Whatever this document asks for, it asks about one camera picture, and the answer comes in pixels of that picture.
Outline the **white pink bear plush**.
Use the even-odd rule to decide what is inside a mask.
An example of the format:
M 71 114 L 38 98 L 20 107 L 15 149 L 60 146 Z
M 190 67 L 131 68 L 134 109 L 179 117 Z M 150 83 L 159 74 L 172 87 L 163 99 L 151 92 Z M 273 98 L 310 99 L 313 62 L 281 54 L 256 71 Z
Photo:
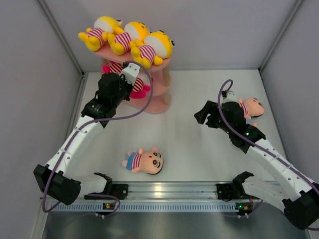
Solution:
M 130 99 L 143 99 L 147 96 L 148 92 L 151 90 L 151 82 L 153 82 L 153 78 L 151 81 L 148 76 L 144 72 L 139 72 L 133 89 L 130 93 Z
M 102 65 L 100 69 L 101 74 L 104 74 L 104 73 L 120 74 L 122 69 L 123 69 L 122 64 L 114 62 L 114 61 L 110 61 L 107 59 L 102 59 Z

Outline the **yellow frog plush toy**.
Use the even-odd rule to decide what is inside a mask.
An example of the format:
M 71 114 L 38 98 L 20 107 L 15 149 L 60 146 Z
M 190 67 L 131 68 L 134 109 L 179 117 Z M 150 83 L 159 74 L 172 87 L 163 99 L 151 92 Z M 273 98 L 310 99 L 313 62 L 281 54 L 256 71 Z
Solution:
M 115 33 L 108 33 L 107 40 L 116 55 L 123 55 L 128 52 L 135 41 L 143 41 L 150 33 L 149 28 L 142 22 L 131 21 L 124 29 L 117 27 Z

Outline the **boy doll black hair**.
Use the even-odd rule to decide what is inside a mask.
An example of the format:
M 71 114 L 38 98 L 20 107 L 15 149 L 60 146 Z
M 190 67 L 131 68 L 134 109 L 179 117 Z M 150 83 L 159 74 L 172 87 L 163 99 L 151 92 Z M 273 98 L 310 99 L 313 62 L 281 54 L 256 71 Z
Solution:
M 128 151 L 128 157 L 122 161 L 122 166 L 132 173 L 144 172 L 157 175 L 164 166 L 163 154 L 156 147 L 149 151 L 140 148 L 138 151 Z

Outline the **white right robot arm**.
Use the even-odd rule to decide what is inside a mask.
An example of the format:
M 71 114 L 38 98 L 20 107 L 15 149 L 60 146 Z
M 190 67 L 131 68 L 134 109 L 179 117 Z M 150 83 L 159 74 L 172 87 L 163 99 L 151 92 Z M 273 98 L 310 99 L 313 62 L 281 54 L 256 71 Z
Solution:
M 265 186 L 256 190 L 252 184 L 240 180 L 232 186 L 237 197 L 243 198 L 247 194 L 259 197 L 282 211 L 300 230 L 309 229 L 319 219 L 318 183 L 298 171 L 257 127 L 248 124 L 237 102 L 218 104 L 207 101 L 194 117 L 198 124 L 227 133 L 234 146 L 257 161 L 282 187 L 277 192 L 271 192 Z

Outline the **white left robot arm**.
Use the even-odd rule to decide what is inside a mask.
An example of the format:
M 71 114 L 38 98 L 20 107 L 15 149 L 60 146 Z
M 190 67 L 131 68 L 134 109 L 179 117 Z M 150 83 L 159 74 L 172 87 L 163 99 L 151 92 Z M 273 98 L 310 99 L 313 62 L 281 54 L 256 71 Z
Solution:
M 98 90 L 81 112 L 75 128 L 57 153 L 44 165 L 37 165 L 34 176 L 46 196 L 71 205 L 77 198 L 96 193 L 107 199 L 112 195 L 111 178 L 102 173 L 77 177 L 77 164 L 92 140 L 103 131 L 116 108 L 127 100 L 136 79 L 129 73 L 106 73 L 98 82 Z

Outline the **pink three-tier toy shelf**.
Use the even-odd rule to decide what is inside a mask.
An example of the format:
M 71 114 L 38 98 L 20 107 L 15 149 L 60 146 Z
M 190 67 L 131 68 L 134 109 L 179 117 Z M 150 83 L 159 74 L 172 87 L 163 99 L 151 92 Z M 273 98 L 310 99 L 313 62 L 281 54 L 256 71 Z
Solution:
M 111 61 L 123 63 L 125 61 L 132 60 L 130 52 L 123 55 L 116 55 L 109 44 L 105 44 L 102 48 L 94 53 L 95 55 L 103 59 L 104 64 L 110 64 Z M 171 96 L 169 92 L 170 88 L 170 73 L 169 64 L 171 58 L 167 58 L 163 61 L 162 65 L 152 65 L 148 72 L 153 78 L 153 97 L 150 104 L 146 108 L 146 112 L 151 114 L 160 114 L 165 112 L 171 103 Z

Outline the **aluminium corner post left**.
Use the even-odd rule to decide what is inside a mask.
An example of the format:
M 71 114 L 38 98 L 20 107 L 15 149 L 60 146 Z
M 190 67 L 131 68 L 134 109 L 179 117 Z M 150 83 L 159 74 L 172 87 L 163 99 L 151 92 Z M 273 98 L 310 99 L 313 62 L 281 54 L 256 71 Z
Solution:
M 58 40 L 62 44 L 63 49 L 65 50 L 67 56 L 71 60 L 73 66 L 76 69 L 76 71 L 81 76 L 83 76 L 84 75 L 84 71 L 82 70 L 78 60 L 76 59 L 76 57 L 74 55 L 74 52 L 72 51 L 69 43 L 67 42 L 66 37 L 64 36 L 60 26 L 58 25 L 53 13 L 51 12 L 51 10 L 50 10 L 49 6 L 47 5 L 46 1 L 44 1 L 44 0 L 35 0 L 35 2 L 37 3 L 38 7 L 40 8 L 42 13 L 44 14 L 45 18 L 47 19 L 47 21 L 48 21 L 49 25 L 51 26 L 53 32 L 55 33 L 56 37 L 58 38 Z

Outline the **aluminium corner post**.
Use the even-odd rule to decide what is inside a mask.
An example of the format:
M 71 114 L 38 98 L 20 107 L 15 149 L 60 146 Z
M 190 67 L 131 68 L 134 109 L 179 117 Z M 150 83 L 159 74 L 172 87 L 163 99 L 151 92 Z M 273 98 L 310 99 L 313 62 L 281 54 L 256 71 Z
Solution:
M 276 49 L 279 47 L 281 41 L 283 40 L 285 34 L 289 30 L 290 26 L 292 25 L 294 19 L 298 15 L 299 11 L 302 9 L 305 0 L 296 0 L 292 6 L 292 8 L 289 10 L 289 14 L 285 18 L 283 24 L 281 25 L 278 34 L 274 38 L 274 41 L 272 42 L 269 50 L 267 51 L 267 54 L 265 55 L 260 67 L 258 68 L 259 73 L 262 73 L 264 69 L 266 68 L 267 64 L 269 63 L 270 59 L 274 55 Z
M 84 71 L 82 70 L 78 60 L 76 59 L 76 57 L 74 55 L 74 52 L 72 51 L 69 43 L 67 42 L 66 37 L 64 36 L 60 26 L 58 25 L 53 13 L 51 12 L 51 10 L 50 10 L 49 6 L 47 5 L 46 1 L 44 1 L 44 0 L 35 0 L 35 2 L 37 3 L 38 7 L 40 8 L 42 13 L 44 14 L 45 18 L 47 19 L 47 21 L 48 21 L 49 25 L 51 26 L 53 32 L 55 33 L 56 37 L 58 38 L 58 40 L 62 44 L 63 49 L 65 50 L 67 56 L 71 60 L 73 66 L 76 69 L 76 71 L 81 76 L 83 76 L 84 75 Z

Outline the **aluminium corner post right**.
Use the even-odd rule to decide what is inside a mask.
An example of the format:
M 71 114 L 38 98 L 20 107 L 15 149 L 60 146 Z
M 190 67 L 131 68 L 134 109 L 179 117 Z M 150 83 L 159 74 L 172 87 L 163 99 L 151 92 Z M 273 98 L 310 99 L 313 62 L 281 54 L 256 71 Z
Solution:
M 266 68 L 267 64 L 269 63 L 270 59 L 274 55 L 276 49 L 279 47 L 281 41 L 283 40 L 285 34 L 289 30 L 290 26 L 292 25 L 294 19 L 298 15 L 299 11 L 302 9 L 305 0 L 296 0 L 292 6 L 292 8 L 289 10 L 289 14 L 285 18 L 283 24 L 281 25 L 278 34 L 274 38 L 274 41 L 272 42 L 269 50 L 267 51 L 267 54 L 265 55 L 260 67 L 258 68 L 259 73 L 262 73 L 264 69 Z

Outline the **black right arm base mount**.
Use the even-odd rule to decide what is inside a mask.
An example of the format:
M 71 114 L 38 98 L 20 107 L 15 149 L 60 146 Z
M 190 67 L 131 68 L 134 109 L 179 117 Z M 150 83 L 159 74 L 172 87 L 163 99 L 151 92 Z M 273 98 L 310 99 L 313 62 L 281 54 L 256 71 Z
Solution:
M 254 174 L 250 172 L 243 172 L 237 175 L 230 183 L 216 184 L 217 197 L 219 200 L 229 202 L 235 199 L 249 199 L 250 195 L 246 194 L 242 184 Z

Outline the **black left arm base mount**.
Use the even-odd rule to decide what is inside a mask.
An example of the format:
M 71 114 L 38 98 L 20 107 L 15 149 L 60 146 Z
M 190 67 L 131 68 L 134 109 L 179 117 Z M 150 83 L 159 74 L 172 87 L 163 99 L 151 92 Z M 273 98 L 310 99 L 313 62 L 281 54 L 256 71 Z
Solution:
M 116 197 L 120 200 L 126 199 L 128 195 L 129 185 L 124 183 L 114 183 L 113 179 L 106 174 L 94 173 L 99 179 L 105 181 L 105 186 L 102 192 L 91 192 L 84 196 L 85 200 L 106 200 L 111 199 L 111 196 Z

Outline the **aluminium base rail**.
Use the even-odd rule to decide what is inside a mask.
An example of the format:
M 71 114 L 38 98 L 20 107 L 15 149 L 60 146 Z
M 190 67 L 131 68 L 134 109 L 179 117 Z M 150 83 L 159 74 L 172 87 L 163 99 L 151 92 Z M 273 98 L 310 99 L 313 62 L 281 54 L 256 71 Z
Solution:
M 130 201 L 152 200 L 219 200 L 216 184 L 225 182 L 114 182 L 129 185 L 126 199 Z M 101 182 L 71 182 L 49 185 L 45 193 L 45 186 L 40 186 L 43 199 L 53 199 L 65 205 L 70 205 L 78 199 L 84 199 L 91 192 L 102 192 L 105 181 Z

